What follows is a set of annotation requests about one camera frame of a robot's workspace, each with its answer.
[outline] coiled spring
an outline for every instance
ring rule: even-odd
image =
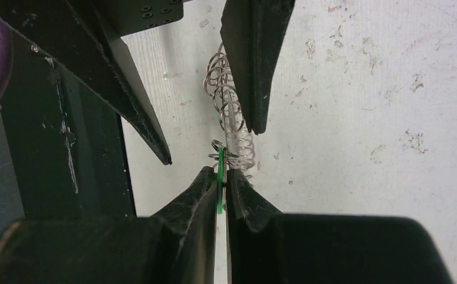
[[[220,44],[218,52],[211,57],[208,63],[202,87],[204,93],[213,100],[213,106],[218,112],[220,127],[225,131],[228,155],[231,155],[230,158],[227,158],[229,166],[232,169],[242,170],[246,177],[250,178],[251,175],[247,175],[246,171],[255,165],[255,145],[253,136],[244,124],[229,61],[222,50],[223,43]],[[219,100],[222,101],[221,107],[218,106]]]
[[[213,141],[211,142],[211,146],[217,152],[217,154],[209,154],[208,156],[210,158],[213,158],[215,161],[218,161],[218,150],[220,149],[220,147],[225,147],[225,146],[223,146],[222,142],[220,142],[216,139],[213,139]],[[224,159],[225,159],[225,161],[224,161],[225,164],[228,164],[231,167],[236,167],[238,164],[238,161],[239,161],[239,156],[234,153],[228,152],[224,156]],[[213,165],[213,168],[216,169],[217,166],[218,166],[218,163],[215,163]]]

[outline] white wall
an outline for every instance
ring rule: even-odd
[[[173,158],[162,166],[124,123],[139,215],[186,189],[223,138],[201,86],[223,5],[188,2],[181,21],[124,39]],[[255,142],[252,183],[279,209],[414,218],[457,282],[457,1],[297,0]]]

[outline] bolt hole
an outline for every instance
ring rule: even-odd
[[[153,17],[153,13],[148,12],[148,13],[145,13],[145,14],[141,15],[141,17],[144,18],[144,19],[148,19],[148,18]]]

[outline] dirt stain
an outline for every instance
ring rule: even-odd
[[[296,97],[299,97],[302,95],[302,93],[304,92],[304,89],[305,88],[302,88],[300,91],[298,91],[298,93],[295,94]]]
[[[333,7],[333,8],[328,7],[328,13],[335,12],[335,11],[337,11],[337,10],[340,10],[341,8],[342,8],[341,5],[335,6],[335,7]]]
[[[335,34],[330,35],[330,38],[340,38],[340,37],[342,37],[342,33],[340,32],[341,28],[342,28],[342,25],[339,25],[339,27],[335,31]]]
[[[336,40],[335,41],[335,46],[338,47],[339,49],[341,49],[343,47],[343,43],[339,40]]]
[[[413,75],[413,84],[410,87],[410,90],[415,93],[418,88],[423,88],[424,83],[422,82],[422,76],[420,74]]]
[[[405,149],[413,149],[416,154],[424,155],[428,149],[424,149],[424,134],[423,133],[411,133],[409,129],[404,133],[405,136],[400,139],[404,142],[403,147]]]
[[[314,57],[314,53],[316,52],[316,41],[315,40],[307,40],[305,42],[305,46],[307,47],[307,57],[312,60]]]
[[[382,151],[384,151],[386,148],[386,145],[379,145],[377,146],[375,149],[373,149],[373,151],[371,151],[371,155],[370,155],[370,160],[373,162],[373,164],[381,164],[382,163],[382,160],[380,159],[380,157],[378,156],[378,154]]]
[[[169,78],[176,78],[176,77],[180,77],[183,73],[174,73],[174,74],[168,74],[166,72],[164,72],[162,74],[162,79],[164,81],[167,81]]]
[[[373,46],[373,40],[371,39],[371,37],[364,37],[363,44]]]
[[[373,69],[375,68],[375,65],[378,63],[378,58],[376,56],[370,56],[370,74],[373,75]]]
[[[186,101],[186,102],[182,102],[180,105],[184,107],[185,105],[188,105],[188,104],[191,104],[191,103],[192,103],[192,100],[189,99],[189,100]]]
[[[202,22],[199,23],[199,28],[205,28],[210,22],[208,19],[204,19]]]
[[[396,98],[397,94],[401,90],[402,90],[402,88],[398,88],[397,86],[392,86],[383,92],[379,92],[378,94],[384,97],[386,105],[391,105],[392,100]]]

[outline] silver spring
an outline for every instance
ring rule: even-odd
[[[218,112],[218,121],[221,129],[225,132],[227,141],[233,141],[233,149],[227,152],[225,162],[232,169],[240,169],[247,178],[246,171],[255,166],[255,145],[253,135],[249,133],[245,126],[242,116],[241,104],[238,102],[236,87],[231,80],[232,72],[227,55],[223,52],[223,43],[220,44],[218,52],[211,56],[207,68],[206,77],[202,83],[204,93],[211,97],[213,106]],[[223,104],[218,106],[217,99],[221,99]],[[234,124],[226,128],[226,119],[230,119]],[[223,144],[217,140],[211,143],[218,152]],[[218,154],[209,155],[210,158],[218,160]]]

